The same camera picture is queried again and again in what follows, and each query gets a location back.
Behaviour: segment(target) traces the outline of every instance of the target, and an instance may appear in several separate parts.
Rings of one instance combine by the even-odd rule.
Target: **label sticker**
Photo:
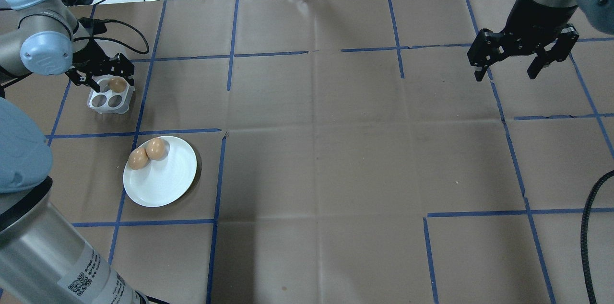
[[[85,243],[77,262],[59,281],[84,304],[132,304],[139,298],[109,263]]]

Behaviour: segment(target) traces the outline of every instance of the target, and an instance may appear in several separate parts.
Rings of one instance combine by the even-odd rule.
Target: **qr code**
[[[76,295],[81,296],[83,295],[83,292],[85,292],[87,287],[90,287],[91,284],[92,279],[81,273],[79,274],[77,279],[72,282],[72,284],[68,285],[68,289],[73,291]]]

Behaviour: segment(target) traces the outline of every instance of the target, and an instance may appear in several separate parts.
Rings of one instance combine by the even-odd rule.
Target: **white egg tray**
[[[90,90],[87,106],[99,114],[125,114],[130,108],[130,100],[134,86],[126,85],[121,93],[115,93],[109,88],[109,80],[116,76],[104,75],[96,81],[100,85],[100,93]]]

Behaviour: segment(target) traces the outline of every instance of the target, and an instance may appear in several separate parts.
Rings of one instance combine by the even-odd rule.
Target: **plate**
[[[149,160],[144,168],[137,170],[126,162],[123,169],[126,193],[132,201],[145,207],[160,207],[175,201],[190,188],[196,175],[196,153],[190,144],[174,136],[159,138],[168,147],[166,157]]]

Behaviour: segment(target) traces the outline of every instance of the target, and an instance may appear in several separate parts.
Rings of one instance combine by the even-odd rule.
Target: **egg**
[[[128,166],[130,166],[131,169],[142,169],[147,165],[148,160],[149,158],[147,158],[145,149],[139,147],[130,153],[128,157]]]
[[[147,142],[147,157],[160,160],[166,155],[166,143],[161,138],[153,138]]]
[[[109,80],[109,89],[113,92],[120,94],[126,90],[128,83],[123,79],[123,77],[112,77]]]

